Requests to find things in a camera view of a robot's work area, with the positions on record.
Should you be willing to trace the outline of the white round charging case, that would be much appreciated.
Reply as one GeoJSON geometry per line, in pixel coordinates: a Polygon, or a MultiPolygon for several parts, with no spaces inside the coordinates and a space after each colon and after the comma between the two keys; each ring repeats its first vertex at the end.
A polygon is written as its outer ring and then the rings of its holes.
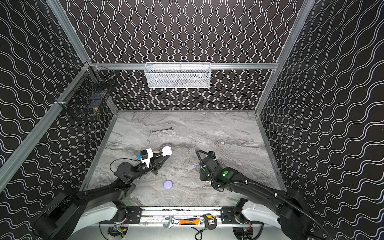
{"type": "Polygon", "coordinates": [[[162,148],[162,156],[165,157],[165,156],[171,156],[173,153],[172,151],[172,148],[169,147],[169,146],[165,146],[162,148]]]}

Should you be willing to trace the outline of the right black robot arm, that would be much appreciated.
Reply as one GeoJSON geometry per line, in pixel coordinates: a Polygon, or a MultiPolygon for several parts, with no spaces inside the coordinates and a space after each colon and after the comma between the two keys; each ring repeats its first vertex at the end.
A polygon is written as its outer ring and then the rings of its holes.
{"type": "Polygon", "coordinates": [[[249,179],[238,170],[222,168],[214,152],[196,150],[200,161],[200,180],[209,181],[218,192],[227,189],[246,197],[247,203],[263,205],[277,216],[277,226],[291,240],[330,240],[332,237],[319,223],[309,205],[296,191],[281,191],[249,179]]]}

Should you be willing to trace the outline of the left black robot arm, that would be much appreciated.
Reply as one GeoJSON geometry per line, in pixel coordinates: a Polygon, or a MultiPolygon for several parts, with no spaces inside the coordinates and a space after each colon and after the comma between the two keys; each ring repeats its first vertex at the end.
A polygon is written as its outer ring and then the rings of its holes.
{"type": "Polygon", "coordinates": [[[156,175],[171,155],[171,150],[152,154],[149,150],[141,151],[137,165],[126,161],[118,165],[113,172],[117,179],[109,185],[85,191],[60,192],[38,215],[33,223],[33,234],[44,240],[66,240],[86,211],[128,197],[136,187],[134,180],[147,173],[156,175]]]}

